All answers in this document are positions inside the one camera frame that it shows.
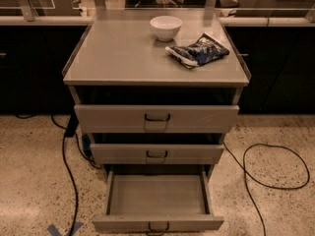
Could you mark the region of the grey middle drawer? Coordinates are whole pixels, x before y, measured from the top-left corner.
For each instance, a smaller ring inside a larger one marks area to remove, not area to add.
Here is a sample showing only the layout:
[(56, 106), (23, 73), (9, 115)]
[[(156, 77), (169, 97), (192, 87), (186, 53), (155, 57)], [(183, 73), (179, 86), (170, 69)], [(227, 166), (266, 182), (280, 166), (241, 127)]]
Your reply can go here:
[(221, 145), (91, 144), (99, 164), (216, 164)]

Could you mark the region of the black counter cabinet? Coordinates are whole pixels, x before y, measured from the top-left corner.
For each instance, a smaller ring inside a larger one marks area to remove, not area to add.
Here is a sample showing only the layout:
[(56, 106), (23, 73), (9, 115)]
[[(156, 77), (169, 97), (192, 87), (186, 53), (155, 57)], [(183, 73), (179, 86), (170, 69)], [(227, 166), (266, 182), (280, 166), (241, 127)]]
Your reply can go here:
[(315, 113), (315, 26), (289, 19), (221, 22), (251, 73), (243, 114)]
[(1, 22), (0, 113), (68, 114), (74, 102), (62, 71), (85, 21)]

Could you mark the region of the black counter cabinet right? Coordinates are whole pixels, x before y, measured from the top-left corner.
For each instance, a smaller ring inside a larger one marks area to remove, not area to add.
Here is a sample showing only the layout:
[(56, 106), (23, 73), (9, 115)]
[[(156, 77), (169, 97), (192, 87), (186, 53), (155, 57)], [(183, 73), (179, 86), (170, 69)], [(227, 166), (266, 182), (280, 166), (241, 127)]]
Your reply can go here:
[(221, 22), (251, 73), (243, 114), (315, 113), (315, 26), (289, 19)]

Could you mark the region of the white ceramic bowl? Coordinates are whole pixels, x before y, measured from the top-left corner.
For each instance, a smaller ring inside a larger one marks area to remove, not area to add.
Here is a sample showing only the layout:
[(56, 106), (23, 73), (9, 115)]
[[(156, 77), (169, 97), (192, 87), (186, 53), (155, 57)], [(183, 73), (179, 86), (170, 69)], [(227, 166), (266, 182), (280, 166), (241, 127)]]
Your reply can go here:
[(160, 41), (172, 41), (179, 33), (182, 21), (173, 16), (158, 16), (150, 21), (152, 32)]

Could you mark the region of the grey bottom drawer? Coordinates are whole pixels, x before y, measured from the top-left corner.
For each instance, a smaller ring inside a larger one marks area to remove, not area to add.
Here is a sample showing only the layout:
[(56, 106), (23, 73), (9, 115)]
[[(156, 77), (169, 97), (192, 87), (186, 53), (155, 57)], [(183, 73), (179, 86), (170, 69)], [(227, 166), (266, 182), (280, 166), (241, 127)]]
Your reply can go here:
[(145, 233), (218, 230), (223, 218), (211, 207), (203, 169), (188, 174), (108, 175), (104, 212), (93, 220), (99, 233)]

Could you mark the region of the blue white snack bag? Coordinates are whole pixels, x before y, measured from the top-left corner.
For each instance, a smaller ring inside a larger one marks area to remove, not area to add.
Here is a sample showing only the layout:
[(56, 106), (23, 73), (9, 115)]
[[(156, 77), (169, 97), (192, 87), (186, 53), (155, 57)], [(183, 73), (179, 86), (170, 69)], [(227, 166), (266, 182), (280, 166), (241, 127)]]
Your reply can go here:
[(166, 46), (165, 53), (187, 69), (194, 69), (227, 56), (229, 50), (204, 32), (188, 46)]

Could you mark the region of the grey drawer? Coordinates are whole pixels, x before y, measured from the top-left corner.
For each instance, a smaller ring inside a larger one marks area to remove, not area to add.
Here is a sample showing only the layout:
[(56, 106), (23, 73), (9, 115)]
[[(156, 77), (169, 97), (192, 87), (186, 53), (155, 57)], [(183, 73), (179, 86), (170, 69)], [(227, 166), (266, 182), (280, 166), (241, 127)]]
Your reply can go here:
[(216, 164), (221, 145), (91, 144), (99, 164)]
[(91, 105), (74, 110), (84, 133), (227, 133), (237, 105)]
[(211, 207), (203, 169), (188, 174), (108, 175), (104, 212), (93, 220), (99, 233), (145, 233), (218, 230), (223, 218)]

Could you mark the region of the grey top drawer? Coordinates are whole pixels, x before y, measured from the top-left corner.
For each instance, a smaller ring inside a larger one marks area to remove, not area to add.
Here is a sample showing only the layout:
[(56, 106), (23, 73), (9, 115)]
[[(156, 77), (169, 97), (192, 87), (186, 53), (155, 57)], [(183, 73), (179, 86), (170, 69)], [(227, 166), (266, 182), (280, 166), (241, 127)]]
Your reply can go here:
[(74, 110), (84, 133), (227, 133), (237, 105), (91, 105)]

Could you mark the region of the grey metal drawer cabinet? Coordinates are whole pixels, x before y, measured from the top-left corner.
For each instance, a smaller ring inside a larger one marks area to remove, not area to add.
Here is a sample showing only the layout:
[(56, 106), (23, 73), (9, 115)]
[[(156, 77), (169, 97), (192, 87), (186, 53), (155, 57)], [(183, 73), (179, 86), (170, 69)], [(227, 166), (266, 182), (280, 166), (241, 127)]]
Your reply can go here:
[[(250, 74), (219, 19), (201, 9), (166, 13), (182, 21), (172, 41), (152, 32), (157, 10), (107, 11), (93, 23), (64, 77), (75, 105), (237, 105)], [(188, 46), (204, 32), (229, 54), (187, 69), (165, 53), (166, 46)], [(226, 133), (84, 134), (91, 144), (222, 146)]]

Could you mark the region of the black counter cabinet left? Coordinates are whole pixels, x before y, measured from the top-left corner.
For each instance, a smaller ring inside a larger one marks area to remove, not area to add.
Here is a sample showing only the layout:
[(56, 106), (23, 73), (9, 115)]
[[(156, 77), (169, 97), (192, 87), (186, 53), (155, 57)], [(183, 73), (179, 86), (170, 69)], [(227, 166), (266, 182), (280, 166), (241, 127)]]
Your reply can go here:
[(74, 102), (62, 71), (85, 21), (1, 22), (0, 113), (68, 114)]

